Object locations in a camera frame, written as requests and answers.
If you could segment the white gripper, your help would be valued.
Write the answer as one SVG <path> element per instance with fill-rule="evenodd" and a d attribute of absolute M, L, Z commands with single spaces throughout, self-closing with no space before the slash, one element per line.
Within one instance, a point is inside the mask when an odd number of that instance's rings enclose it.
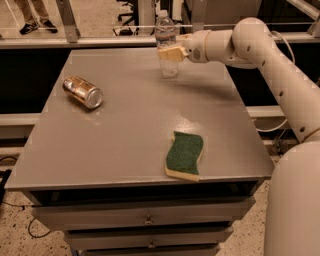
<path fill-rule="evenodd" d="M 209 30 L 197 31 L 193 34 L 184 34 L 178 37 L 178 42 L 183 46 L 161 48 L 158 55 L 162 60 L 182 62 L 187 56 L 191 62 L 206 63 L 206 38 Z"/>

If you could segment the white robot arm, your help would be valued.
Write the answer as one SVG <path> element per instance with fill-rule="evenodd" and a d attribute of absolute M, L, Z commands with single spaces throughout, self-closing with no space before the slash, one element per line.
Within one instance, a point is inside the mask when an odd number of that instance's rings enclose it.
<path fill-rule="evenodd" d="M 245 18 L 232 30 L 182 35 L 160 49 L 159 57 L 260 71 L 299 141 L 272 173 L 264 256 L 320 256 L 320 88 L 279 50 L 257 18 Z"/>

